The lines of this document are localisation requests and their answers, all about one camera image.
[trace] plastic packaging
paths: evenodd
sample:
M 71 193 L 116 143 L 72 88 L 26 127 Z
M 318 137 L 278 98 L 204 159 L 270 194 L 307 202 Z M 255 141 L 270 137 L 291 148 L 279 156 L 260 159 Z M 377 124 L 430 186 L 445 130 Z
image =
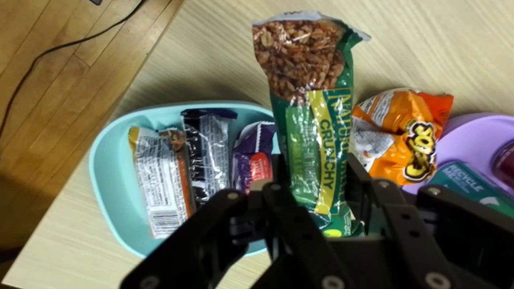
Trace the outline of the plastic packaging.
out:
M 320 13 L 255 23 L 254 53 L 268 77 L 291 191 L 328 236 L 350 235 L 344 204 L 350 137 L 352 47 L 368 39 Z
M 508 141 L 495 153 L 492 170 L 498 180 L 514 190 L 514 140 Z
M 183 111 L 190 148 L 194 204 L 201 207 L 212 194 L 230 188 L 230 122 L 236 114 L 225 109 Z
M 259 180 L 273 180 L 273 122 L 255 122 L 244 127 L 233 149 L 233 188 L 251 191 L 251 183 Z
M 164 239 L 188 218 L 190 186 L 183 178 L 180 157 L 169 138 L 159 137 L 154 130 L 132 127 L 129 143 L 151 233 L 156 239 Z
M 400 186 L 426 182 L 451 106 L 451 95 L 411 90 L 368 98 L 353 109 L 352 151 L 374 178 Z
M 188 217 L 193 215 L 193 196 L 191 196 L 191 183 L 190 183 L 190 159 L 188 159 L 188 146 L 186 135 L 178 129 L 161 130 L 159 137 L 172 146 L 172 151 L 177 156 L 178 173 L 182 183 L 182 194 L 186 204 Z
M 456 194 L 514 218 L 514 201 L 509 194 L 463 161 L 442 164 L 429 185 L 445 186 Z

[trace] light blue bowl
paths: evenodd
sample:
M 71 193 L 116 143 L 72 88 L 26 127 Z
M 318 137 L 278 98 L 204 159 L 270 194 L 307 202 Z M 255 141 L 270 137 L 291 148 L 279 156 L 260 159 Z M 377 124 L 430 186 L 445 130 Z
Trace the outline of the light blue bowl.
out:
M 271 111 L 249 103 L 191 103 L 130 112 L 106 125 L 96 137 L 88 159 L 93 191 L 111 231 L 127 251 L 146 257 L 162 243 L 151 236 L 143 194 L 132 164 L 129 129 L 180 127 L 180 112 L 185 109 L 220 108 L 238 112 L 238 119 L 230 130 L 231 143 L 244 125 L 273 119 Z M 262 249 L 263 243 L 255 243 L 247 254 Z

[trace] green snack bag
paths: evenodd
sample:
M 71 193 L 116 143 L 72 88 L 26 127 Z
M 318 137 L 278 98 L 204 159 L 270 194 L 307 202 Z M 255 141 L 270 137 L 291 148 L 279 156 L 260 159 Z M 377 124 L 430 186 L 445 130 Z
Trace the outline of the green snack bag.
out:
M 352 121 L 352 47 L 369 37 L 320 13 L 286 13 L 252 27 L 268 77 L 291 193 L 328 238 L 352 235 L 344 202 Z

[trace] chip bag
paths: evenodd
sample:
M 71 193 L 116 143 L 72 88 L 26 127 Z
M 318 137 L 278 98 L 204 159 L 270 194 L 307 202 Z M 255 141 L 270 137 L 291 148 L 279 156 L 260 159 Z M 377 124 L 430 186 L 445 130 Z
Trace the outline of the chip bag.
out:
M 352 151 L 374 178 L 400 186 L 426 182 L 435 172 L 435 145 L 451 106 L 451 95 L 379 93 L 353 109 Z
M 286 13 L 252 26 L 268 77 L 291 193 L 326 236 L 352 233 L 344 202 L 350 137 L 352 47 L 368 35 L 320 13 Z

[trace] purple bowl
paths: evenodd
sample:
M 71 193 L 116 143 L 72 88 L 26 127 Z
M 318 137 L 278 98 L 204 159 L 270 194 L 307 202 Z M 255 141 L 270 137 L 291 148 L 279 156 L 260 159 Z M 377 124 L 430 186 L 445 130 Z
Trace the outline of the purple bowl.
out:
M 437 164 L 459 159 L 482 172 L 514 198 L 514 188 L 500 182 L 490 167 L 493 154 L 514 138 L 514 117 L 498 114 L 464 114 L 448 121 L 437 143 Z M 424 183 L 403 186 L 416 194 Z

